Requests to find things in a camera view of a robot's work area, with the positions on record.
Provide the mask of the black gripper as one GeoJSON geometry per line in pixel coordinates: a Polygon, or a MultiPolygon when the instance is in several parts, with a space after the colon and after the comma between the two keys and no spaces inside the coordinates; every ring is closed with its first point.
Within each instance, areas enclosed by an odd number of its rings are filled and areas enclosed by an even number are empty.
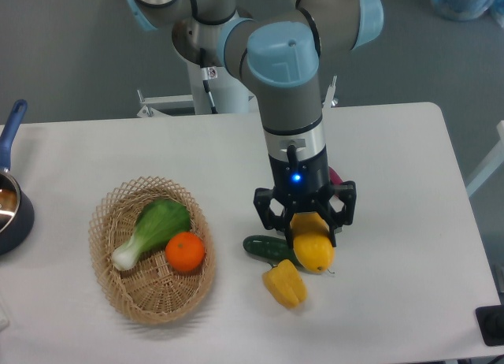
{"type": "Polygon", "coordinates": [[[269,157],[274,188],[256,188],[253,204],[267,230],[284,235],[289,249],[293,236],[291,220],[294,214],[317,212],[328,226],[328,237],[337,246],[336,235],[344,226],[354,222],[357,187],[352,180],[341,184],[330,183],[327,150],[294,165],[269,157]],[[271,208],[272,200],[282,207],[277,215],[271,208]]]}

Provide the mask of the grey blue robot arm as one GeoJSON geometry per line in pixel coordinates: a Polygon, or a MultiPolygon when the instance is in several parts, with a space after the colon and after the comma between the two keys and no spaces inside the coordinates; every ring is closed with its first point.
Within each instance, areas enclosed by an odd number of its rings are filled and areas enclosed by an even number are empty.
{"type": "Polygon", "coordinates": [[[236,0],[127,0],[146,30],[172,25],[181,57],[225,70],[256,97],[274,185],[256,190],[254,206],[288,243],[296,214],[318,214],[330,239],[354,219],[354,182],[330,178],[318,71],[323,56],[374,40],[384,25],[380,0],[292,1],[260,22],[241,17],[236,0]]]}

